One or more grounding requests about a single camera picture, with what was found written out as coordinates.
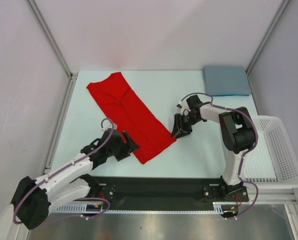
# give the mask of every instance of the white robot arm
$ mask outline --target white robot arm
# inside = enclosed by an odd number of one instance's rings
[[[241,188],[243,171],[242,155],[251,149],[256,142],[256,132],[252,128],[251,117],[245,107],[226,110],[225,107],[213,105],[211,102],[201,102],[197,95],[187,98],[190,110],[184,111],[182,103],[177,107],[181,113],[175,114],[172,136],[178,138],[192,132],[192,125],[207,120],[220,124],[223,144],[225,146],[226,167],[221,176],[223,194],[237,191]]]
[[[140,148],[127,132],[122,135],[113,128],[107,129],[102,138],[85,146],[65,166],[36,179],[23,178],[0,216],[0,239],[16,239],[23,225],[28,230],[36,228],[64,204],[83,197],[96,198],[99,183],[87,173],[108,157],[115,156],[120,161]]]

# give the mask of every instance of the metal floor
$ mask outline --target metal floor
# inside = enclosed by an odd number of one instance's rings
[[[61,218],[54,214],[50,220]],[[238,220],[197,214],[105,214],[43,224],[28,240],[293,240],[284,205],[255,205]]]

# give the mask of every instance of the wire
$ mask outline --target wire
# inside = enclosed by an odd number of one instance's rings
[[[193,92],[193,93],[190,93],[188,95],[186,95],[184,98],[181,99],[181,102],[183,102],[184,99],[186,99],[187,97],[191,96],[191,95],[196,95],[196,94],[199,94],[199,95],[204,95],[204,96],[208,96],[211,98],[211,103],[213,103],[213,96],[207,94],[207,93],[204,93],[204,92]]]
[[[100,195],[101,195],[101,197],[102,197],[103,199],[105,199],[105,196],[104,196],[103,192],[100,192]]]
[[[240,198],[239,195],[236,195],[236,199],[237,199],[237,207],[242,205],[242,199]]]
[[[244,163],[244,158],[246,156],[246,154],[248,154],[249,152],[253,151],[255,149],[255,147],[258,145],[258,141],[259,141],[259,135],[258,135],[258,131],[253,123],[253,121],[251,120],[251,118],[249,116],[247,116],[244,112],[238,110],[238,109],[234,109],[234,108],[229,108],[229,107],[224,107],[224,106],[219,106],[219,105],[215,105],[213,104],[213,96],[207,94],[207,93],[204,93],[204,92],[193,92],[193,93],[190,93],[188,95],[186,95],[184,98],[181,99],[181,102],[187,98],[188,96],[191,96],[191,95],[196,95],[196,94],[200,94],[200,95],[205,95],[205,96],[208,96],[211,98],[211,101],[210,101],[210,104],[211,106],[215,107],[215,108],[218,108],[218,109],[222,109],[222,110],[226,110],[226,111],[233,111],[233,112],[236,112],[236,113],[239,113],[241,114],[252,126],[252,129],[253,129],[253,132],[254,132],[254,135],[255,135],[255,141],[254,141],[254,144],[253,146],[248,149],[247,151],[245,151],[242,155],[241,155],[241,161],[240,161],[240,165],[239,165],[239,170],[238,170],[238,178],[240,179],[241,182],[243,183],[247,183],[247,184],[252,184],[255,189],[256,189],[256,194],[255,194],[255,197],[254,197],[254,200],[253,202],[251,203],[251,205],[242,213],[239,214],[240,215],[243,215],[245,214],[246,212],[248,212],[255,204],[255,202],[257,201],[258,199],[258,196],[259,196],[259,188],[258,186],[254,183],[254,182],[251,182],[251,181],[246,181],[244,179],[241,178],[241,171],[242,171],[242,167],[243,167],[243,163]]]
[[[104,121],[110,121],[111,125],[113,126],[113,121],[109,118],[105,118],[101,121],[101,127],[103,128],[103,122]],[[113,134],[113,127],[111,128],[111,131],[109,133],[109,136],[106,138],[106,140],[104,140],[104,142],[99,146],[97,147],[95,150],[93,150],[92,152],[88,153],[87,155],[79,158],[78,160],[74,161],[73,164],[77,164],[79,162],[81,162],[82,160],[86,159],[87,157],[89,157],[90,155],[96,153],[97,151],[99,151],[110,139],[110,137],[112,136]],[[69,163],[67,165],[65,165],[64,167],[62,167],[61,169],[59,169],[58,171],[56,171],[55,173],[53,173],[52,175],[50,175],[48,178],[49,180],[52,179],[53,177],[57,176],[59,173],[63,172],[64,170],[66,170],[67,168],[69,168],[70,166],[72,166],[72,163]],[[19,204],[17,205],[17,207],[15,208],[14,210],[14,213],[13,213],[13,223],[14,224],[21,224],[22,222],[20,221],[17,221],[16,219],[16,215],[20,209],[20,207],[22,206],[22,204],[24,203],[24,201],[38,188],[40,187],[42,184],[46,183],[46,180],[42,180],[41,182],[39,183],[36,183],[36,186],[34,186],[32,189],[30,189],[30,191],[28,191],[26,193],[26,195],[24,195],[24,197],[20,200]]]

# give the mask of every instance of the black mounting plate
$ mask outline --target black mounting plate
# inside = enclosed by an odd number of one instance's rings
[[[249,197],[246,187],[222,197],[215,195],[219,178],[97,177],[111,210],[121,211],[212,211],[213,202],[236,204]]]

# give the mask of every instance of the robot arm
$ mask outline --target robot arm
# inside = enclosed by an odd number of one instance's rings
[[[210,102],[201,102],[197,95],[187,98],[187,104],[190,110],[186,115],[183,110],[182,114],[175,114],[172,136],[178,139],[191,134],[192,125],[200,121],[210,120],[219,123],[226,159],[226,168],[221,176],[224,195],[240,189],[242,183],[238,172],[241,155],[255,142],[255,133],[251,123],[238,112],[213,107]],[[237,110],[250,117],[245,107],[237,108]]]
[[[39,226],[58,207],[79,198],[90,197],[91,193],[93,193],[91,197],[95,197],[94,195],[98,194],[98,191],[95,190],[98,188],[98,182],[86,173],[105,163],[108,157],[115,156],[120,161],[130,156],[131,152],[139,149],[139,146],[127,132],[122,134],[126,143],[120,132],[115,129],[108,129],[102,138],[85,146],[81,153],[66,166],[36,179],[23,178],[11,200],[15,211],[18,208],[17,218],[31,230]],[[109,140],[103,147],[92,153],[108,138]],[[30,193],[30,196],[20,204],[23,197],[33,189],[34,191]]]

